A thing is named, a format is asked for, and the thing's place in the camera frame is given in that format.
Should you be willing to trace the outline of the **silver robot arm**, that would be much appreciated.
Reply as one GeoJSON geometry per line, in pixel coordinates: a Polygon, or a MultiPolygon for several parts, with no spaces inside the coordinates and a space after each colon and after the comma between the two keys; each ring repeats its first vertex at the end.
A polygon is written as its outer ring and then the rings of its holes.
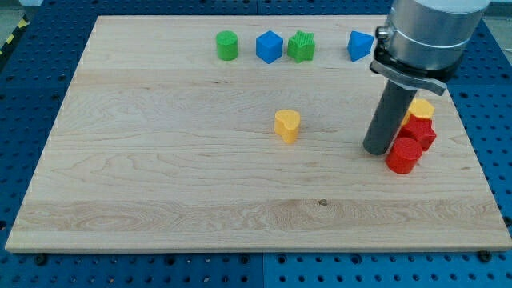
{"type": "Polygon", "coordinates": [[[490,0],[394,0],[370,70],[387,79],[364,149],[388,151],[419,90],[443,95],[490,0]]]}

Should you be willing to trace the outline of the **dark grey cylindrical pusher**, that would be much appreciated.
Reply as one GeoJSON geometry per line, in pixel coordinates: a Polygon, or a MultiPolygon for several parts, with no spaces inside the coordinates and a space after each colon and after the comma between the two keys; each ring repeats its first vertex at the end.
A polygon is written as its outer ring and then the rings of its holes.
{"type": "Polygon", "coordinates": [[[382,155],[388,151],[416,93],[416,89],[405,89],[391,80],[386,83],[363,140],[368,153],[382,155]]]}

